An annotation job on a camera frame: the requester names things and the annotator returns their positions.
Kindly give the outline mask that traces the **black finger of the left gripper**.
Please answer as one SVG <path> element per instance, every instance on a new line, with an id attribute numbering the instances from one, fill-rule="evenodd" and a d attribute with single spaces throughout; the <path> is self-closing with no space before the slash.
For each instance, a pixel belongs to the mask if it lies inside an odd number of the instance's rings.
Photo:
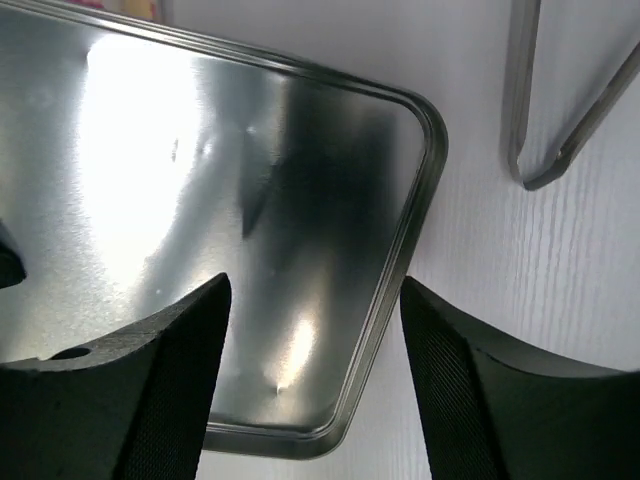
<path id="1" fill-rule="evenodd" d="M 17 243 L 4 223 L 0 227 L 0 287 L 18 285 L 26 279 L 24 267 Z"/>

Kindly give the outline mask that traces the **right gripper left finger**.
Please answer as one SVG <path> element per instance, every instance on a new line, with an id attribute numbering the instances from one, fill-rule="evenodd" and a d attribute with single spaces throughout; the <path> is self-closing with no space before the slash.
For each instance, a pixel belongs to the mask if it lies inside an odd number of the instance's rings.
<path id="1" fill-rule="evenodd" d="M 192 479 L 231 307 L 225 274 L 53 357 L 1 367 L 5 479 Z"/>

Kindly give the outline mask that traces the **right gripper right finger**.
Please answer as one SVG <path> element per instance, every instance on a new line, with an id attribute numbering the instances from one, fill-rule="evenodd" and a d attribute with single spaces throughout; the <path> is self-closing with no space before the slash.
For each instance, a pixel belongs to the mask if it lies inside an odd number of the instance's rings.
<path id="1" fill-rule="evenodd" d="M 414 278 L 401 321 L 436 479 L 635 479 L 639 375 L 519 340 Z"/>

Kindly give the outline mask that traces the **silver tin lid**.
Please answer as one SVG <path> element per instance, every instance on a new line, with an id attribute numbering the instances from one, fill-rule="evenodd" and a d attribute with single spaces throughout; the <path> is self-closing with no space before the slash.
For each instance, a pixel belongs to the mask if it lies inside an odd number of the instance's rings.
<path id="1" fill-rule="evenodd" d="M 1 357 L 45 357 L 218 273 L 205 448 L 337 447 L 448 148 L 412 92 L 59 1 L 1 5 Z"/>

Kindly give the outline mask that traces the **metal tongs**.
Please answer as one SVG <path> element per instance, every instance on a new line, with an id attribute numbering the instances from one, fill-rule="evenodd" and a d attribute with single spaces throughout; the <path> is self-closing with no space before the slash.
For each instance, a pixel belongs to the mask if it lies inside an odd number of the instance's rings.
<path id="1" fill-rule="evenodd" d="M 569 170 L 639 75 L 639 47 L 635 46 L 592 98 L 589 108 L 560 130 L 541 169 L 532 175 L 524 175 L 520 161 L 529 126 L 541 5 L 540 1 L 512 3 L 502 102 L 501 149 L 512 179 L 528 192 L 546 187 Z"/>

